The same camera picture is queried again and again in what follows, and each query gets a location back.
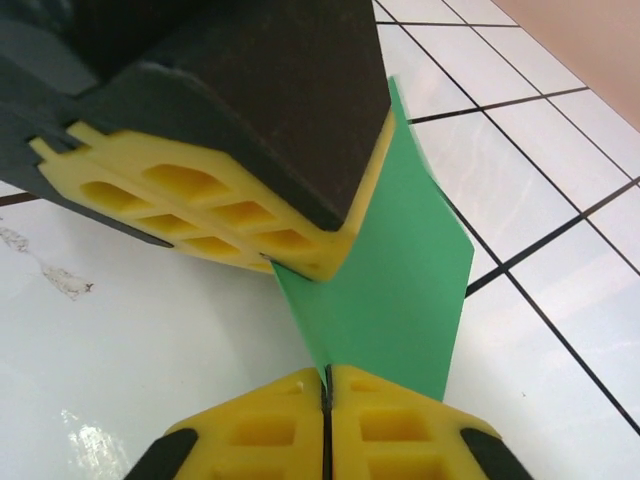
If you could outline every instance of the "black plastic part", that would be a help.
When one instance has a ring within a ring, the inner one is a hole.
[[[198,433],[191,428],[159,438],[124,480],[173,480],[197,441]]]
[[[489,480],[533,480],[501,439],[475,428],[460,435]]]
[[[40,35],[18,46],[55,44],[65,59],[0,45],[1,120],[23,122],[0,133],[13,157],[0,179],[85,215],[45,185],[25,144],[42,136],[73,148],[62,127],[78,119],[224,150],[316,226],[338,230],[390,109],[369,0],[5,0],[7,25]],[[69,88],[67,70],[78,77]],[[31,86],[17,95],[25,76]]]
[[[333,377],[331,365],[325,367],[327,386],[322,384],[322,415],[323,423],[323,450],[322,450],[322,479],[333,480],[333,421],[331,410],[333,409]]]
[[[85,105],[113,130],[227,151],[334,231],[391,101],[368,0],[218,0]]]
[[[55,35],[106,80],[211,0],[2,0],[0,18]]]
[[[80,115],[80,109],[73,100],[56,93],[0,57],[0,179],[145,242],[173,247],[159,238],[67,200],[40,173],[37,166],[42,158],[28,145],[28,140],[41,137],[60,153],[73,150],[81,144],[67,135],[65,127]]]

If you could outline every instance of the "pink wall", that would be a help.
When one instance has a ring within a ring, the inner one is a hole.
[[[640,130],[640,0],[493,0]]]

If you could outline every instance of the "white tile floor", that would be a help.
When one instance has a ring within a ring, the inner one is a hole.
[[[477,248],[445,401],[536,479],[637,478],[640,134],[490,0],[375,7]],[[311,365],[270,277],[39,200],[0,217],[3,480],[119,479],[175,420]]]

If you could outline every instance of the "green plastic sheet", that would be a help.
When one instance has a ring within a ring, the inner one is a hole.
[[[353,365],[442,400],[473,247],[425,168],[393,79],[390,90],[396,130],[344,265],[327,283],[274,268],[323,378],[327,364]]]

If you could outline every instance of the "yellow honeycomb structure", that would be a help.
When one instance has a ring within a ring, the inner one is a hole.
[[[489,424],[354,367],[332,373],[335,479],[488,480],[460,432],[500,438]]]
[[[301,370],[167,431],[197,431],[176,480],[322,480],[322,386]]]
[[[345,223],[316,227],[227,153],[133,131],[103,135],[84,122],[67,132],[84,145],[58,154],[30,142],[40,172],[63,197],[197,257],[271,272],[268,259],[329,280],[360,230],[394,130],[384,123]]]

